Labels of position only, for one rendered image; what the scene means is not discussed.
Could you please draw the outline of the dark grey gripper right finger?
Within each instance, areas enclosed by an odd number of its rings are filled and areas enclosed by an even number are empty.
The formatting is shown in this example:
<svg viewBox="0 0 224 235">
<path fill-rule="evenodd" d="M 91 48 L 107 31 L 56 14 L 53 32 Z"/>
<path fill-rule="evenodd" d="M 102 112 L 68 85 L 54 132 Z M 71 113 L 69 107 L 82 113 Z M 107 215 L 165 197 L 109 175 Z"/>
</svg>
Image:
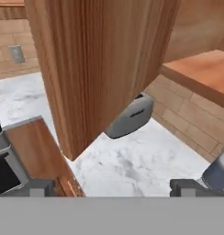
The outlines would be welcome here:
<svg viewBox="0 0 224 235">
<path fill-rule="evenodd" d="M 170 197 L 224 197 L 224 191 L 205 188 L 192 179 L 172 179 L 170 188 Z"/>
</svg>

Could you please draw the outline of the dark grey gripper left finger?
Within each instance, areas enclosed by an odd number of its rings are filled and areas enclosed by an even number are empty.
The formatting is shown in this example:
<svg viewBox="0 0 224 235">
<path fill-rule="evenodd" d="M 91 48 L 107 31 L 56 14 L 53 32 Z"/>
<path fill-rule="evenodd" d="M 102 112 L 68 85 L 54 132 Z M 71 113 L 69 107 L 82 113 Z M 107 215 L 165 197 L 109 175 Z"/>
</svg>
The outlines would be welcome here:
<svg viewBox="0 0 224 235">
<path fill-rule="evenodd" d="M 55 183 L 51 179 L 32 179 L 25 185 L 11 189 L 3 196 L 46 197 L 55 196 Z"/>
</svg>

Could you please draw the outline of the blue-grey small appliance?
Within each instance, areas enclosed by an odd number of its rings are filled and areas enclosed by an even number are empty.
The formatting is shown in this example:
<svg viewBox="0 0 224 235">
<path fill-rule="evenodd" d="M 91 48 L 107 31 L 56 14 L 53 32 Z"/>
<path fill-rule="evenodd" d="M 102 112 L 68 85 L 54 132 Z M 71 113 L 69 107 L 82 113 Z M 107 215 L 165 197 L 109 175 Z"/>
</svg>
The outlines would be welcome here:
<svg viewBox="0 0 224 235">
<path fill-rule="evenodd" d="M 224 195 L 224 148 L 202 174 L 205 185 Z"/>
</svg>

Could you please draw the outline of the steel and black oven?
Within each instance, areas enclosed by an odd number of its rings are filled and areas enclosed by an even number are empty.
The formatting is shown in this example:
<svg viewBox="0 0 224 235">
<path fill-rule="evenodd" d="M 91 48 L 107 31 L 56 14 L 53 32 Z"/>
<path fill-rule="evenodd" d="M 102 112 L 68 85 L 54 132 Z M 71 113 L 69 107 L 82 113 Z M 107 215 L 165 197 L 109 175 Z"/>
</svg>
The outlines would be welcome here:
<svg viewBox="0 0 224 235">
<path fill-rule="evenodd" d="M 20 188 L 28 181 L 28 172 L 0 124 L 0 195 Z"/>
</svg>

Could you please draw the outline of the wooden wall shelf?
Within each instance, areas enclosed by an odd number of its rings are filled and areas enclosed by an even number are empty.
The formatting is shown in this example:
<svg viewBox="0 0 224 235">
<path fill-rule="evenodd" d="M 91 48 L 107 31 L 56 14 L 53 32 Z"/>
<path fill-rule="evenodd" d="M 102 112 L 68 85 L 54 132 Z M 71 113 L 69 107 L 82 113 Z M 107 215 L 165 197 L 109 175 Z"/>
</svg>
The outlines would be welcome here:
<svg viewBox="0 0 224 235">
<path fill-rule="evenodd" d="M 161 74 L 224 107 L 224 51 L 213 50 L 167 62 Z"/>
</svg>

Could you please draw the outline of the wooden wall cabinet door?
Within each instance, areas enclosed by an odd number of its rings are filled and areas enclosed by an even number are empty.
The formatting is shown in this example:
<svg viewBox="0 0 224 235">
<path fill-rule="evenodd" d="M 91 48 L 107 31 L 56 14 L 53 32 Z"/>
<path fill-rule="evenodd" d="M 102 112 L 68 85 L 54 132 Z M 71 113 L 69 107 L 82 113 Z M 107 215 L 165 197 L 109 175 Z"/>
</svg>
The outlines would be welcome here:
<svg viewBox="0 0 224 235">
<path fill-rule="evenodd" d="M 158 74 L 180 0 L 25 0 L 54 126 L 75 160 Z"/>
</svg>

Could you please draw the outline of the grey wall socket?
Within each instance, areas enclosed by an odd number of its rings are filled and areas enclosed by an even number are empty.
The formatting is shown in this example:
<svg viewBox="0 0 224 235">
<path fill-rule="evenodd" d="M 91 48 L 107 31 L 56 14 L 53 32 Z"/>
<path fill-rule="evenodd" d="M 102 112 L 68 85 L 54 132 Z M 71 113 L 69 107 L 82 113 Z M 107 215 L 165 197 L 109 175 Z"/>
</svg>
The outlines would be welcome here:
<svg viewBox="0 0 224 235">
<path fill-rule="evenodd" d="M 9 46 L 9 52 L 12 57 L 12 60 L 15 63 L 23 63 L 25 61 L 23 51 L 20 45 Z"/>
</svg>

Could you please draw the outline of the wooden wall cabinet run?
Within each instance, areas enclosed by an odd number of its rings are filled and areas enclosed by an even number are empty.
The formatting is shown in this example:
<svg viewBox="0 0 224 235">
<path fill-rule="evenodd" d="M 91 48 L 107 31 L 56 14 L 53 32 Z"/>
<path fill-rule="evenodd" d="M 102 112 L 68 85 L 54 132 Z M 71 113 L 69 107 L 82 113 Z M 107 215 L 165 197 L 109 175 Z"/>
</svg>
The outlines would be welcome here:
<svg viewBox="0 0 224 235">
<path fill-rule="evenodd" d="M 224 38 L 224 0 L 181 0 L 165 62 L 216 49 Z"/>
</svg>

